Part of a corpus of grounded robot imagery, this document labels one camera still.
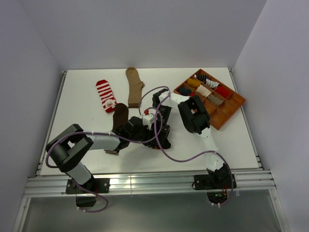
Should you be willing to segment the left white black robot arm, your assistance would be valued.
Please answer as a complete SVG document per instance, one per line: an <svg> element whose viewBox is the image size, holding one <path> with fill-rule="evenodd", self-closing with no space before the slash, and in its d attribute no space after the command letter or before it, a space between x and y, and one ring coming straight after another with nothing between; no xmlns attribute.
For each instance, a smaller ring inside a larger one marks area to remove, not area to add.
<svg viewBox="0 0 309 232"><path fill-rule="evenodd" d="M153 140L150 134L155 116L133 116L124 125L111 132L84 131L78 124L72 124L46 146L45 164L58 168L75 181L77 188L89 193L98 187L91 172L81 160L89 150L104 150L117 155L130 143L146 144Z"/></svg>

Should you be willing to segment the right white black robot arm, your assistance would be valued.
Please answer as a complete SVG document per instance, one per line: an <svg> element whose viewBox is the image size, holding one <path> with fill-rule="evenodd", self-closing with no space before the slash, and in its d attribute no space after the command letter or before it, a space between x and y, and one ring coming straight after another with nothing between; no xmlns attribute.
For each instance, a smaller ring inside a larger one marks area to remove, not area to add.
<svg viewBox="0 0 309 232"><path fill-rule="evenodd" d="M189 133L200 137L204 144L214 143L210 129L211 117L198 96L182 96L171 93L165 88L155 93L152 101L156 110L155 116L159 113L162 115L160 122L167 122L171 110L176 109L180 113L183 125ZM205 182L199 179L195 180L195 189L202 189L202 187L204 189L233 189L236 187L231 169L222 155L217 152L217 148L203 151L185 160L175 159L168 155L162 147L162 142L159 140L161 133L157 129L154 132L160 150L168 159L174 162L185 163L201 156L205 157L208 172L207 180Z"/></svg>

